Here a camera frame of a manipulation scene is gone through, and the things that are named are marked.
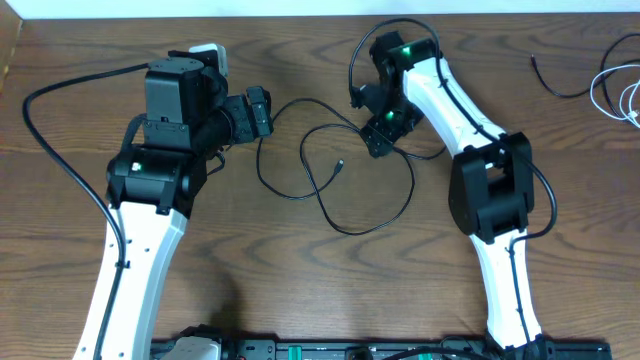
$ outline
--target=wire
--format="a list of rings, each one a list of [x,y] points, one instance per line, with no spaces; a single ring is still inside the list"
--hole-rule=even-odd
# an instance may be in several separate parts
[[[107,219],[107,222],[111,226],[111,229],[113,230],[113,233],[114,233],[114,235],[116,237],[116,242],[118,244],[118,263],[116,264],[116,273],[115,273],[115,275],[113,277],[113,284],[111,285],[111,291],[109,292],[109,299],[107,300],[107,305],[105,307],[104,317],[102,318],[102,323],[100,324],[100,330],[98,332],[98,337],[96,338],[96,347],[95,347],[95,351],[94,351],[94,354],[93,354],[93,358],[95,360],[99,360],[101,358],[102,345],[104,343],[104,337],[105,337],[105,334],[106,334],[106,331],[107,331],[107,327],[109,325],[109,319],[111,317],[111,311],[113,310],[113,305],[115,303],[116,294],[118,292],[118,286],[120,284],[120,279],[122,278],[122,271],[123,271],[124,266],[125,266],[125,260],[126,260],[126,245],[125,245],[125,241],[124,241],[125,239],[124,239],[124,237],[122,235],[122,232],[120,231],[120,228],[118,227],[118,224],[116,223],[115,219],[113,218],[113,216],[109,212],[109,208],[107,207],[107,205],[105,205],[105,203],[100,198],[100,195],[98,195],[95,192],[95,190],[93,190],[93,188],[91,188],[91,186],[82,178],[82,176],[80,176],[80,174],[78,174],[71,167],[71,165],[69,165],[51,147],[51,145],[49,145],[49,143],[47,143],[47,141],[40,134],[40,132],[38,132],[36,127],[33,125],[33,122],[31,121],[31,116],[29,114],[29,109],[31,107],[31,102],[33,102],[33,100],[35,100],[37,97],[39,97],[41,95],[44,95],[44,94],[46,94],[48,92],[51,92],[51,91],[54,91],[54,90],[57,90],[57,89],[61,89],[63,87],[67,87],[67,86],[71,86],[71,85],[75,85],[75,84],[80,84],[80,83],[83,83],[83,82],[91,81],[91,80],[103,79],[103,78],[107,78],[107,77],[111,77],[111,76],[116,76],[116,75],[121,75],[121,74],[134,72],[134,71],[137,71],[137,70],[142,70],[142,69],[145,69],[147,67],[148,67],[148,64],[140,64],[140,65],[136,65],[136,66],[127,67],[127,68],[124,68],[124,69],[113,70],[113,71],[108,71],[108,72],[104,72],[104,73],[100,73],[100,74],[94,74],[94,75],[87,75],[87,76],[82,76],[82,77],[79,77],[79,78],[76,78],[76,79],[62,81],[62,82],[59,82],[57,84],[49,85],[47,87],[44,87],[44,88],[42,88],[40,90],[37,90],[37,91],[33,92],[31,95],[27,96],[24,99],[24,102],[22,103],[22,117],[24,118],[24,123],[27,126],[27,129],[29,129],[29,131],[31,132],[31,135],[33,135],[33,138],[38,142],[38,144],[40,144],[40,146],[45,150],[45,152],[47,154],[49,154],[49,156],[51,156],[53,161],[55,161],[58,165],[60,165],[60,167],[73,180],[75,180],[75,182],[78,183],[78,185],[80,185],[80,187],[89,195],[89,197],[91,197],[91,199],[96,203],[96,205],[98,205],[98,208],[100,208],[100,211],[102,211],[102,214],[104,215],[104,217]]]
[[[625,62],[622,63],[622,65],[627,65],[627,64],[632,64],[632,63],[636,63],[636,62],[640,62],[640,59],[631,59],[631,60],[627,60]],[[576,93],[573,94],[562,94],[554,89],[552,89],[547,82],[543,79],[542,74],[540,74],[540,70],[538,69],[538,63],[536,61],[536,57],[535,55],[531,55],[531,66],[533,67],[533,70],[536,72],[536,76],[538,77],[538,80],[540,80],[540,84],[551,94],[559,97],[559,98],[563,98],[563,99],[572,99],[572,98],[577,98],[583,95],[588,94],[591,91],[591,87],[587,87],[586,89],[582,90],[582,91],[578,91]],[[596,81],[594,88],[597,88],[600,85],[603,85],[606,81],[606,79],[608,79],[611,75],[613,75],[615,73],[615,71],[612,71],[608,74],[606,74],[605,76],[602,76],[598,79],[598,81]]]
[[[304,145],[304,142],[306,141],[307,137],[309,135],[311,135],[313,132],[324,129],[324,128],[330,128],[330,127],[335,127],[335,128],[343,128],[343,129],[348,129],[350,131],[353,131],[354,133],[360,134],[360,129],[349,119],[347,119],[344,115],[340,114],[337,110],[335,110],[333,107],[331,107],[330,105],[326,104],[323,101],[320,101],[318,99],[314,99],[314,98],[298,98],[298,99],[294,99],[289,101],[287,104],[285,104],[282,108],[280,108],[280,110],[278,110],[278,112],[273,116],[273,121],[275,122],[281,115],[282,113],[288,109],[289,107],[298,104],[298,103],[303,103],[303,102],[310,102],[313,104],[317,104],[322,106],[323,108],[325,108],[326,110],[328,110],[330,113],[332,113],[334,116],[336,116],[338,119],[344,121],[347,125],[342,125],[342,124],[325,124],[323,126],[320,127],[316,127],[311,129],[309,132],[307,132],[305,134],[305,136],[303,137],[302,141],[300,142],[300,146],[301,149]],[[260,172],[260,153],[261,153],[261,149],[262,149],[262,142],[264,139],[260,139],[260,142],[258,143],[258,149],[256,151],[256,172],[258,174],[258,179],[260,180],[260,182],[267,188],[269,189],[271,192],[273,192],[274,194],[287,199],[287,200],[305,200],[308,199],[310,197],[313,197],[314,195],[318,198],[318,202],[320,204],[320,207],[323,211],[323,214],[325,216],[325,219],[327,220],[327,222],[329,223],[329,225],[331,225],[331,227],[333,227],[336,231],[346,234],[346,235],[364,235],[364,234],[368,234],[372,231],[381,229],[389,224],[391,224],[392,222],[394,222],[396,219],[398,219],[400,217],[400,215],[402,215],[402,213],[404,212],[404,210],[407,208],[407,206],[409,205],[409,202],[411,200],[411,194],[413,193],[413,188],[415,185],[415,176],[414,176],[414,172],[413,172],[413,168],[411,166],[411,164],[408,162],[409,158],[412,159],[417,159],[417,160],[431,160],[434,159],[438,156],[440,156],[442,153],[444,153],[444,151],[447,149],[446,146],[444,148],[442,148],[441,150],[439,150],[436,154],[434,155],[429,155],[429,156],[420,156],[420,155],[416,155],[416,154],[411,154],[411,153],[407,153],[406,151],[399,149],[397,147],[394,147],[393,150],[397,153],[399,153],[401,156],[403,156],[405,158],[405,160],[407,160],[407,164],[409,165],[409,170],[411,172],[411,178],[412,178],[412,186],[411,186],[411,190],[409,193],[409,197],[407,199],[407,201],[405,202],[404,206],[402,207],[402,209],[400,210],[400,212],[394,216],[391,220],[386,221],[378,226],[375,226],[371,229],[365,230],[365,231],[360,231],[360,232],[351,232],[351,231],[347,231],[344,228],[342,228],[341,226],[339,226],[338,224],[336,224],[333,220],[331,220],[331,218],[329,217],[325,207],[324,207],[324,203],[322,202],[322,198],[320,197],[319,193],[326,189],[327,186],[329,186],[329,184],[331,184],[333,182],[333,180],[335,179],[335,177],[340,173],[340,171],[342,170],[343,166],[344,166],[344,161],[342,159],[340,159],[337,163],[336,166],[334,167],[333,170],[333,174],[331,175],[331,177],[329,178],[329,180],[327,180],[327,182],[322,185],[321,187],[318,187],[315,179],[313,178],[313,175],[311,175],[311,171],[309,169],[308,163],[306,160],[303,159],[303,157],[301,157],[301,161],[302,161],[302,165],[305,168],[305,172],[307,173],[307,177],[309,177],[309,181],[311,182],[312,187],[314,188],[314,191],[303,195],[303,196],[292,196],[292,195],[287,195],[284,194],[280,191],[278,191],[277,189],[275,189],[273,186],[271,186],[263,177],[262,174]]]
[[[282,108],[280,108],[280,110],[278,110],[278,112],[273,116],[273,120],[272,121],[275,122],[286,109],[288,109],[289,107],[291,107],[291,106],[293,106],[293,105],[295,105],[297,103],[301,103],[301,102],[311,102],[311,103],[314,103],[314,104],[318,104],[318,105],[324,107],[325,109],[329,110],[329,112],[331,112],[333,115],[335,115],[340,120],[342,120],[342,121],[346,122],[347,124],[349,124],[349,126],[357,128],[357,126],[354,123],[352,123],[349,119],[347,119],[342,114],[337,112],[334,108],[332,108],[331,106],[327,105],[326,103],[324,103],[324,102],[322,102],[320,100],[314,99],[314,98],[299,98],[299,99],[294,99],[294,100],[289,101]],[[308,199],[308,198],[312,197],[313,195],[315,195],[315,193],[309,193],[309,194],[302,195],[302,196],[293,196],[293,195],[284,194],[284,193],[278,191],[273,186],[271,186],[262,177],[262,173],[260,172],[260,153],[262,151],[262,142],[263,141],[264,141],[264,138],[260,138],[260,141],[258,142],[258,149],[256,150],[256,172],[258,173],[258,180],[260,180],[262,185],[264,185],[267,189],[271,190],[271,192],[273,192],[274,194],[280,196],[281,198],[287,199],[287,200],[305,200],[305,199]],[[333,182],[333,180],[335,179],[335,177],[340,173],[340,171],[342,170],[343,166],[344,166],[344,160],[340,159],[336,163],[336,166],[333,168],[333,174],[331,175],[329,180],[327,180],[327,182],[323,186],[321,186],[320,189],[318,189],[318,191],[322,191],[322,190],[326,189],[327,186],[329,186],[329,184],[331,184]]]
[[[407,359],[412,356],[416,356],[420,354],[454,355],[454,356],[459,356],[459,357],[473,359],[473,360],[491,360],[491,358],[488,358],[486,356],[482,356],[482,355],[478,355],[475,353],[470,353],[462,350],[436,348],[436,347],[429,347],[429,346],[420,346],[412,350],[403,351],[395,355],[388,356],[382,360],[403,360],[403,359]]]
[[[634,124],[636,127],[640,128],[640,125],[636,121],[636,118],[638,117],[638,111],[633,110],[633,98],[636,95],[638,86],[640,86],[640,80],[638,80],[638,82],[633,86],[633,91],[631,92],[631,95],[629,95],[629,115],[628,116],[629,116],[629,121],[632,124]]]
[[[629,110],[629,114],[625,114],[625,113],[624,113],[624,111],[621,111],[621,112],[622,112],[622,114],[624,114],[624,116],[623,116],[623,115],[621,115],[621,114],[618,114],[618,112],[617,112],[617,111],[615,111],[615,115],[613,115],[613,114],[609,113],[608,111],[606,111],[605,109],[603,109],[600,105],[598,105],[598,103],[596,102],[596,100],[595,100],[595,99],[594,99],[594,97],[593,97],[593,88],[594,88],[594,84],[595,84],[595,82],[596,82],[596,80],[597,80],[598,78],[602,78],[602,77],[603,77],[603,75],[605,75],[605,74],[607,74],[607,73],[611,73],[611,72],[613,72],[613,71],[617,71],[617,70],[620,70],[620,69],[628,69],[628,68],[640,68],[640,65],[620,65],[620,66],[616,66],[616,67],[614,67],[614,68],[607,69],[607,70],[604,70],[604,71],[600,72],[600,73],[599,73],[598,75],[596,75],[596,76],[593,78],[593,80],[591,81],[591,88],[590,88],[589,96],[591,97],[591,102],[593,103],[593,105],[594,105],[598,110],[600,110],[600,112],[602,112],[603,114],[605,114],[605,115],[607,115],[608,117],[610,117],[610,118],[612,118],[612,119],[615,119],[615,120],[630,120],[630,119],[631,119],[630,121],[631,121],[632,123],[634,123],[635,121],[633,120],[633,118],[632,118],[632,117],[631,117],[631,115],[630,115],[630,114],[633,112],[633,109],[630,109],[630,110]],[[631,101],[633,101],[633,96],[634,96],[634,95],[635,95],[635,90],[631,93],[631,97],[629,98],[630,103],[631,103]]]
[[[311,173],[311,169],[309,168],[309,164],[307,163],[307,160],[304,156],[304,143],[307,140],[307,138],[313,134],[316,131],[322,130],[322,129],[327,129],[327,128],[341,128],[341,129],[346,129],[349,130],[355,134],[360,134],[360,129],[358,129],[357,127],[351,127],[351,126],[347,126],[347,125],[342,125],[342,124],[324,124],[324,125],[320,125],[320,126],[316,126],[313,129],[309,130],[304,137],[302,138],[302,141],[300,142],[300,161],[302,162],[302,166],[304,167],[305,172],[307,173],[307,177],[309,178],[309,182],[311,183],[311,186],[313,187],[313,192],[316,195],[316,198],[318,199],[318,204],[320,204],[320,209],[322,209],[322,213],[324,214],[325,219],[327,220],[327,222],[329,223],[329,225],[331,225],[331,227],[336,230],[339,233],[345,234],[345,235],[351,235],[351,236],[359,236],[359,235],[365,235],[371,232],[374,232],[376,230],[382,229],[385,226],[390,225],[391,223],[393,223],[394,221],[396,221],[401,215],[402,213],[404,213],[404,211],[407,209],[407,207],[409,206],[409,203],[411,202],[411,197],[413,195],[413,189],[415,188],[416,185],[416,177],[415,177],[415,173],[413,171],[413,166],[411,166],[411,162],[409,161],[409,157],[406,155],[406,153],[403,150],[394,148],[393,150],[397,153],[399,153],[404,160],[407,162],[407,166],[409,167],[409,172],[411,173],[411,189],[409,190],[409,195],[407,196],[407,200],[405,201],[404,205],[402,206],[402,208],[400,209],[400,211],[398,211],[398,213],[391,218],[391,220],[388,220],[380,225],[374,226],[368,230],[364,230],[364,231],[358,231],[358,232],[353,232],[353,231],[349,231],[349,230],[345,230],[343,227],[341,227],[340,225],[336,224],[333,220],[331,220],[331,217],[329,217],[329,214],[327,213],[327,209],[324,206],[324,203],[322,202],[322,198],[320,197],[320,191],[318,189],[318,185],[316,184],[315,179],[313,178],[313,174]]]
[[[627,35],[622,36],[621,38],[619,38],[618,40],[616,40],[611,46],[609,46],[609,48],[605,51],[604,55],[602,56],[602,60],[600,61],[600,72],[603,72],[605,69],[605,65],[607,63],[607,59],[609,58],[609,55],[611,54],[611,52],[624,40],[631,38],[631,37],[635,37],[635,36],[640,36],[640,33],[630,33]],[[640,59],[632,59],[632,60],[627,60],[625,62],[623,62],[621,65],[627,65],[627,64],[632,64],[632,63],[637,63],[640,62]],[[586,88],[585,90],[576,92],[574,94],[561,94],[555,90],[553,90],[549,85],[547,85],[547,83],[544,81],[544,79],[542,78],[542,75],[540,74],[540,71],[538,70],[538,65],[535,59],[534,55],[531,55],[531,66],[533,67],[533,70],[536,72],[536,75],[538,76],[538,80],[540,80],[540,83],[542,84],[542,86],[549,91],[551,94],[560,97],[560,98],[565,98],[565,99],[570,99],[570,98],[576,98],[576,97],[580,97],[582,95],[586,95],[588,93],[591,92],[591,87]],[[613,102],[611,101],[611,97],[609,96],[609,91],[607,90],[607,84],[606,84],[606,79],[608,79],[611,75],[613,75],[615,71],[612,71],[610,73],[607,73],[606,75],[601,76],[598,81],[595,83],[595,85],[593,86],[598,87],[600,85],[602,85],[602,92],[604,95],[604,99],[607,102],[607,105],[609,106],[609,108],[611,109],[611,111],[618,117],[622,117],[621,114],[618,113],[618,111],[615,109],[615,107],[613,106]]]

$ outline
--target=black plastic bracket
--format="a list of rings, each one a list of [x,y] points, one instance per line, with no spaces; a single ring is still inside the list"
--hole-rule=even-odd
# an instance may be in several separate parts
[[[389,154],[393,144],[414,130],[424,114],[407,100],[402,89],[405,70],[435,56],[430,39],[405,43],[397,31],[376,38],[369,55],[378,70],[379,84],[352,88],[351,106],[365,106],[373,114],[361,129],[369,154],[374,158]]]
[[[522,133],[503,136],[511,149],[531,160],[531,145]],[[489,167],[502,170],[489,176]],[[491,143],[469,147],[453,158],[449,185],[449,209],[458,228],[475,234],[487,244],[496,236],[528,225],[533,210],[533,173],[513,153]]]

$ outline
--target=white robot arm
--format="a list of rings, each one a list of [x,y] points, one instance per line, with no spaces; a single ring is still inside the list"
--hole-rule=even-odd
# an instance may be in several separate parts
[[[126,258],[119,261],[114,230],[108,227],[74,359],[149,358],[169,264],[195,196],[207,177],[224,166],[219,149],[273,132],[269,93],[251,87],[247,96],[227,96],[227,73],[225,49],[216,44],[171,51],[168,58],[149,64],[147,112],[131,121],[122,149],[107,169],[110,213],[126,239]],[[132,144],[140,126],[144,143]],[[222,165],[207,173],[206,162],[214,157]],[[172,353],[165,358],[181,353],[182,360],[219,359],[218,345],[206,339],[181,340]]]
[[[453,77],[447,61],[440,59],[440,65],[449,89],[476,121],[496,138],[505,134],[504,130],[492,123],[465,94]],[[460,113],[440,86],[435,58],[420,61],[414,64],[412,69],[405,71],[402,84],[407,99],[424,113],[444,141],[451,157],[463,152],[468,146],[481,148],[491,143],[469,124],[469,121]],[[488,163],[486,166],[489,169],[493,164]],[[502,348],[509,346],[517,348],[526,343],[516,303],[511,259],[509,252],[505,250],[509,248],[511,241],[525,234],[518,229],[511,230],[495,237],[495,242],[491,245],[476,235],[470,236],[480,259],[487,293],[489,306],[487,328],[493,339]],[[525,260],[525,242],[517,243],[514,251],[522,310],[529,337],[535,339],[542,330],[531,304]]]

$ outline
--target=wood grain surface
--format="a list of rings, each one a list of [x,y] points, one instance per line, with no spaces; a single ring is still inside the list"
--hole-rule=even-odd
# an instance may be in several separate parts
[[[0,358],[69,358],[83,330],[102,257],[105,221],[38,147],[21,102],[45,85],[215,41],[227,48],[230,90],[271,91],[274,108],[322,99],[357,124],[347,64],[379,17],[28,21],[0,99]],[[562,100],[538,84],[529,54],[560,91],[588,85],[600,57],[640,14],[428,16],[456,76],[478,106],[524,131],[558,196],[558,224],[528,245],[538,319],[555,338],[604,339],[616,359],[640,358],[640,130],[597,112],[588,98]],[[399,27],[407,39],[424,36]],[[611,64],[638,57],[628,40]],[[611,91],[638,72],[618,74]],[[38,99],[44,136],[103,193],[105,168],[133,116],[144,112],[144,73],[63,89]],[[375,81],[365,54],[356,84]],[[297,148],[311,127],[337,122],[315,105],[291,109],[265,142],[263,173],[294,194],[310,186]],[[441,147],[425,121],[403,148]],[[482,335],[486,298],[477,256],[447,207],[451,160],[415,161],[406,213],[362,237],[333,231],[315,200],[290,202],[255,173],[256,144],[237,146],[210,178],[169,271],[155,335],[207,323],[283,338],[440,338]],[[362,229],[391,217],[410,185],[398,155],[371,159],[353,134],[328,130],[307,145],[315,174],[345,167],[325,192],[336,221]],[[531,229],[549,207],[536,185]]]

